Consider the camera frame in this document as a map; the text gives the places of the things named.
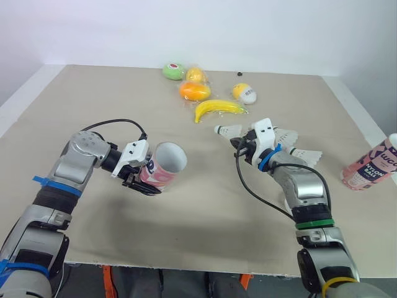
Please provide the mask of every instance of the yellow fruit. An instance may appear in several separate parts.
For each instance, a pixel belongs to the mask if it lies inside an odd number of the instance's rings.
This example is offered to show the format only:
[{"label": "yellow fruit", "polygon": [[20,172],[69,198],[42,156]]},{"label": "yellow fruit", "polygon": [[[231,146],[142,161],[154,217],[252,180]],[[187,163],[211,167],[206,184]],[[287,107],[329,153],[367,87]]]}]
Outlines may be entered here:
[{"label": "yellow fruit", "polygon": [[247,113],[247,110],[237,102],[211,99],[209,101],[201,102],[196,107],[194,122],[198,123],[200,121],[201,116],[203,116],[207,112],[213,112],[213,111],[222,111],[222,112],[229,112],[234,114]]},{"label": "yellow fruit", "polygon": [[208,79],[204,71],[202,71],[198,67],[192,67],[186,73],[186,81],[191,81],[196,83],[206,83]]},{"label": "yellow fruit", "polygon": [[204,84],[185,82],[179,87],[179,94],[190,101],[203,101],[211,95],[211,89]]}]

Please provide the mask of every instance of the white backdrop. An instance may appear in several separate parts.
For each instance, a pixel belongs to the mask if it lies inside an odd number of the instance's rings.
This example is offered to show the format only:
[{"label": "white backdrop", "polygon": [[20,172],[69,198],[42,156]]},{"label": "white backdrop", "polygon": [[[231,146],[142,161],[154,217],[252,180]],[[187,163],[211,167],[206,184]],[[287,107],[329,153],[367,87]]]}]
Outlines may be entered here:
[{"label": "white backdrop", "polygon": [[0,103],[42,63],[340,76],[397,131],[395,0],[3,0]]}]

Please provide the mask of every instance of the pink bottle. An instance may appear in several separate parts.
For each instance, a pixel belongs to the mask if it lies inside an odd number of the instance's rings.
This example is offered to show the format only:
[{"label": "pink bottle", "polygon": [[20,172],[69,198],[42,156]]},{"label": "pink bottle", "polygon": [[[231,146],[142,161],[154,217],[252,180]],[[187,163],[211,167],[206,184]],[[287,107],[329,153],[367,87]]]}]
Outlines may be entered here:
[{"label": "pink bottle", "polygon": [[358,191],[370,188],[395,172],[397,172],[397,133],[392,133],[366,155],[344,168],[342,181],[347,187]]}]

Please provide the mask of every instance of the toy fruit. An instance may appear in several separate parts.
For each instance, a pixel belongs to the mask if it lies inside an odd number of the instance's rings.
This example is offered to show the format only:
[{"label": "toy fruit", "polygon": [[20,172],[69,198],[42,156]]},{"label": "toy fruit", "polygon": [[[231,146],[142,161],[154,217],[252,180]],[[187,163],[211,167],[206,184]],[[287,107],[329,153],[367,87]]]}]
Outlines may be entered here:
[{"label": "toy fruit", "polygon": [[163,75],[167,79],[179,80],[182,79],[185,73],[185,69],[181,64],[170,63],[164,65],[163,67]]},{"label": "toy fruit", "polygon": [[233,87],[233,97],[240,99],[245,104],[256,102],[256,92],[246,83],[240,83]]},{"label": "toy fruit", "polygon": [[211,89],[204,84],[184,82],[179,86],[179,94],[190,101],[203,101],[211,95]]},{"label": "toy fruit", "polygon": [[196,83],[206,83],[208,81],[207,76],[204,71],[198,67],[192,67],[186,73],[186,81],[196,82]]},{"label": "toy fruit", "polygon": [[247,110],[237,102],[211,99],[209,101],[201,102],[196,107],[194,122],[199,123],[201,116],[203,116],[207,112],[213,112],[213,111],[222,111],[222,112],[229,112],[234,114],[243,114],[247,112]]}]

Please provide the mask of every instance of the blue tape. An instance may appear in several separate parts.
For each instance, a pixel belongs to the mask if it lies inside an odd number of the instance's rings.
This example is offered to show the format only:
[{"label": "blue tape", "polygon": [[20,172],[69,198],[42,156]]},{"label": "blue tape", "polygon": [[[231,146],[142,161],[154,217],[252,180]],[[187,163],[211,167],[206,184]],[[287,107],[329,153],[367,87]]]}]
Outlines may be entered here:
[{"label": "blue tape", "polygon": [[281,144],[278,143],[277,147],[274,148],[272,152],[270,152],[258,165],[258,169],[263,172],[263,168],[265,167],[266,163],[270,160],[270,158],[275,155],[277,152],[281,151]]},{"label": "blue tape", "polygon": [[53,188],[58,188],[58,189],[61,189],[63,191],[70,192],[71,194],[74,194],[74,195],[76,195],[78,197],[81,197],[81,194],[82,194],[82,192],[79,191],[76,188],[73,188],[73,187],[68,186],[66,184],[63,184],[63,183],[58,183],[58,182],[52,181],[52,180],[50,180],[48,178],[42,178],[42,177],[39,177],[39,176],[34,176],[33,177],[33,181],[39,182],[42,186],[51,186]]},{"label": "blue tape", "polygon": [[50,273],[44,266],[32,263],[8,263],[8,260],[4,259],[0,262],[0,287],[7,281],[11,273],[18,269],[38,271],[43,273],[46,278],[50,278]]}]

